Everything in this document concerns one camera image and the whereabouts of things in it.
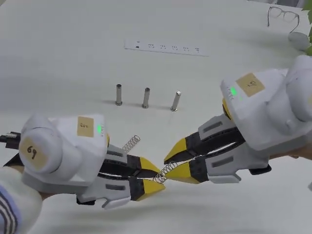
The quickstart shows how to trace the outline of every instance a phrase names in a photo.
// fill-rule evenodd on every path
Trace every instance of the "power socket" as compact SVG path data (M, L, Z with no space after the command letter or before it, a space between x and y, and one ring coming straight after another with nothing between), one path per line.
M193 45L177 45L173 43L156 43L141 40L128 40L124 41L124 48L129 50L140 50L150 52L163 52L181 55L195 55L207 57L208 53L204 47Z

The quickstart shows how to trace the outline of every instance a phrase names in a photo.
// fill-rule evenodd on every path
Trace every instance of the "green led light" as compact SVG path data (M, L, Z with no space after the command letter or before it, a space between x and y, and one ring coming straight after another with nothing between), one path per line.
M97 132L98 132L98 133L101 133L101 125L98 125L98 126L97 126Z
M231 93L232 93L233 96L237 95L236 89L232 87L231 88Z

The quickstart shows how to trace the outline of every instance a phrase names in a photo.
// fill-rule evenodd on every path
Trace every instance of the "striped sleeve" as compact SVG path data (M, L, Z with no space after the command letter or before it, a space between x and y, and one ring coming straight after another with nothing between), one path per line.
M0 233L18 234L20 211L8 191L0 185Z

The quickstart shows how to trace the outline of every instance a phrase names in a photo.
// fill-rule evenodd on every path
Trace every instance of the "eyeglasses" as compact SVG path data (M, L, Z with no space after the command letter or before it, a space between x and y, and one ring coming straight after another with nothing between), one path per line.
M281 15L283 15L283 20L288 23L292 22L295 18L298 19L297 26L294 29L292 29L290 33L293 32L299 26L300 17L297 13L292 12L292 11L283 11L279 7L270 6L268 10L268 27L270 26L269 17L277 18Z

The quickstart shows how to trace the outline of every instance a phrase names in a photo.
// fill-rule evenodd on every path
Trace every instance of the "white cylindrical cap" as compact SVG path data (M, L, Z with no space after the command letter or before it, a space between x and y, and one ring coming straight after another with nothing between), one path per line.
M19 155L30 171L51 173L58 169L62 161L62 139L48 128L26 130L21 136Z
M303 121L312 121L312 67L298 70L287 83L286 92L295 116Z

